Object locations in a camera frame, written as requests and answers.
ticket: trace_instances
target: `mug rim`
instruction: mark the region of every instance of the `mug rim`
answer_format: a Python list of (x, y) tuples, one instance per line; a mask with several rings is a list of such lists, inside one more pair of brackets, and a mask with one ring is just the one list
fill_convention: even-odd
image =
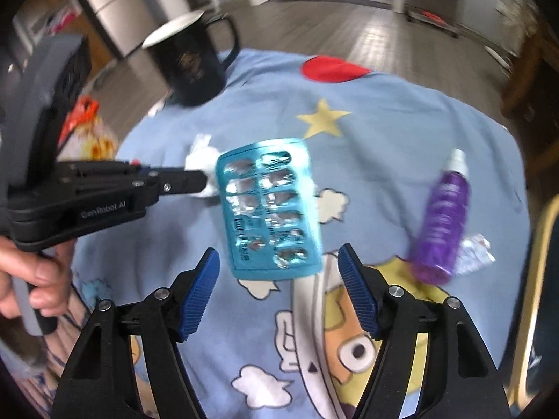
[(173, 20), (168, 21), (166, 24), (157, 28), (150, 35), (147, 36), (144, 43), (142, 44), (142, 49), (147, 49), (153, 47), (171, 36), (180, 33), (185, 28), (192, 25), (194, 22), (198, 21), (200, 17), (204, 14), (203, 10), (193, 11), (188, 14), (180, 15)]

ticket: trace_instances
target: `blue blister pack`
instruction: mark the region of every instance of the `blue blister pack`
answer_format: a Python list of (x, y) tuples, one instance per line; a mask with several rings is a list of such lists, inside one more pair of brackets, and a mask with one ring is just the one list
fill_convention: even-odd
[(297, 138), (222, 154), (217, 183), (233, 275), (287, 280), (322, 269), (322, 243), (310, 157)]

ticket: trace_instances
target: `human hand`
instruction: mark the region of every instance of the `human hand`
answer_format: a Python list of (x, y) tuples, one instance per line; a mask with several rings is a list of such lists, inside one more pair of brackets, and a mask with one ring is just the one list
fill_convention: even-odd
[(0, 236), (0, 314), (12, 319), (21, 315), (9, 276), (37, 286), (29, 302), (44, 317), (56, 317), (68, 310), (75, 240), (58, 244), (52, 259), (20, 251), (9, 239)]

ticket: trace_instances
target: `red circle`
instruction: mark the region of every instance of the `red circle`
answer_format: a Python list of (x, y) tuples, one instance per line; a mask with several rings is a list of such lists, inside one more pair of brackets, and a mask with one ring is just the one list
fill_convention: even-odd
[(318, 56), (306, 61), (301, 67), (305, 77), (315, 82), (343, 83), (358, 79), (372, 72), (340, 58)]

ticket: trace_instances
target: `mug handle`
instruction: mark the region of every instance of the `mug handle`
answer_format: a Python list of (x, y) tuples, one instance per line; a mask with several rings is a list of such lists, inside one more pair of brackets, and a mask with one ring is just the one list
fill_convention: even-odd
[(233, 21), (233, 18), (229, 14), (215, 15), (210, 20), (208, 20), (204, 24), (204, 26), (209, 27), (211, 24), (216, 23), (216, 22), (221, 22), (222, 20), (227, 20), (227, 22), (229, 22), (229, 28), (231, 28), (231, 32), (233, 33), (233, 37), (235, 39), (235, 44), (233, 46), (233, 49), (231, 50), (231, 53), (229, 55), (227, 55), (227, 58), (225, 58), (222, 61), (223, 68), (227, 69), (229, 66), (231, 66), (233, 61), (235, 61), (235, 58), (237, 58), (237, 56), (239, 55), (239, 52), (241, 51), (241, 44), (240, 44), (240, 41), (239, 41), (239, 32), (237, 31), (237, 26), (235, 25), (235, 22)]

